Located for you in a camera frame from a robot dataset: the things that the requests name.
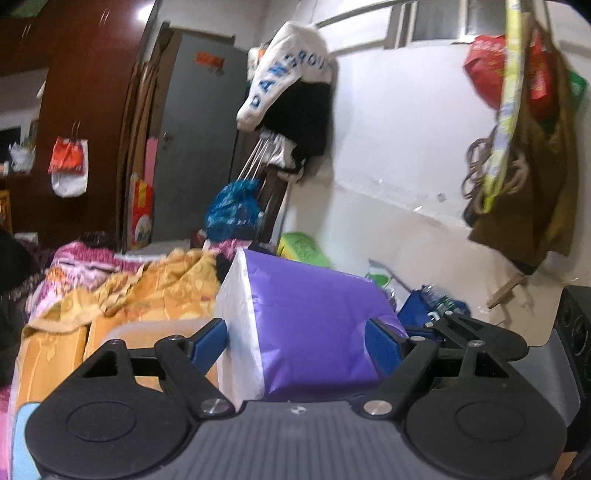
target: wooden cabinet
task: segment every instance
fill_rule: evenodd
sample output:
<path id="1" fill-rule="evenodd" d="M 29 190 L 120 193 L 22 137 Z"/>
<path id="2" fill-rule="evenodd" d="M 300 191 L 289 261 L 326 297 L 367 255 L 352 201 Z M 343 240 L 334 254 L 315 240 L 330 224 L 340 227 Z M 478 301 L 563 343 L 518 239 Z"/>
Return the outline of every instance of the wooden cabinet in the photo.
<path id="1" fill-rule="evenodd" d="M 0 76 L 18 73 L 18 52 L 31 28 L 31 21 L 24 18 L 0 18 Z"/>
<path id="2" fill-rule="evenodd" d="M 44 247 L 89 231 L 114 236 L 125 99 L 155 17 L 147 24 L 139 12 L 154 5 L 154 0 L 49 0 L 18 42 L 13 59 L 21 71 L 49 70 L 35 165 L 26 179 L 6 180 L 14 231 L 38 232 Z M 0 71 L 3 61 L 0 57 Z M 88 187 L 78 198 L 62 199 L 51 189 L 47 169 L 56 138 L 69 137 L 75 122 L 80 122 L 79 138 L 88 140 Z"/>

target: black speaker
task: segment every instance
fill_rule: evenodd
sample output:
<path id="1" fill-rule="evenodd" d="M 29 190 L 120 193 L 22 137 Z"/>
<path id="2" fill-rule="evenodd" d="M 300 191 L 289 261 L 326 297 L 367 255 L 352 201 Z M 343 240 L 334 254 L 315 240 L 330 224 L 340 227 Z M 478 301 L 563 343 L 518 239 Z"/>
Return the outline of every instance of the black speaker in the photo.
<path id="1" fill-rule="evenodd" d="M 562 291 L 554 325 L 577 383 L 581 407 L 569 426 L 565 452 L 581 452 L 591 439 L 591 288 Z"/>

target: blue plastic bag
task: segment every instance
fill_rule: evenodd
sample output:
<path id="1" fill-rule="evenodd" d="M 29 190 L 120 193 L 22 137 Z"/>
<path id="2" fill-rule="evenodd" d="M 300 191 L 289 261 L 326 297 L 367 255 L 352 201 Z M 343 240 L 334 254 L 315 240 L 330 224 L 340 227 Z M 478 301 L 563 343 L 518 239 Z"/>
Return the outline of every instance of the blue plastic bag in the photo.
<path id="1" fill-rule="evenodd" d="M 211 241 L 254 239 L 261 215 L 256 201 L 258 187 L 258 180 L 237 180 L 217 194 L 205 215 L 205 229 Z"/>

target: purple plastic bag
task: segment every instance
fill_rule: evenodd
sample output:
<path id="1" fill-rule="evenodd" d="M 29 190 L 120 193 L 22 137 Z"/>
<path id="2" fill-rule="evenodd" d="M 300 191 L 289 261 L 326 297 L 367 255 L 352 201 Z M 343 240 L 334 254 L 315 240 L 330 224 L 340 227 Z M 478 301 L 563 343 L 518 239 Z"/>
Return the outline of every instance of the purple plastic bag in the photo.
<path id="1" fill-rule="evenodd" d="M 376 387 L 365 349 L 367 320 L 407 334 L 382 291 L 366 278 L 239 251 L 217 296 L 229 345 L 220 389 L 242 400 L 318 401 Z"/>

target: gray door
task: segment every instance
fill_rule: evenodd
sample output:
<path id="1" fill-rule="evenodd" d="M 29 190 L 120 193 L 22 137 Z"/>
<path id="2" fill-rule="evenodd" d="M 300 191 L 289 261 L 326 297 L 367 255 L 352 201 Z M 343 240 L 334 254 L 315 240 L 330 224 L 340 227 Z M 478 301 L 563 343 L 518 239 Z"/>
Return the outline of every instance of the gray door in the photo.
<path id="1" fill-rule="evenodd" d="M 208 54 L 224 58 L 222 72 L 204 64 Z M 245 94 L 246 52 L 183 35 L 158 140 L 153 241 L 186 239 L 203 227 L 207 207 L 230 177 Z"/>

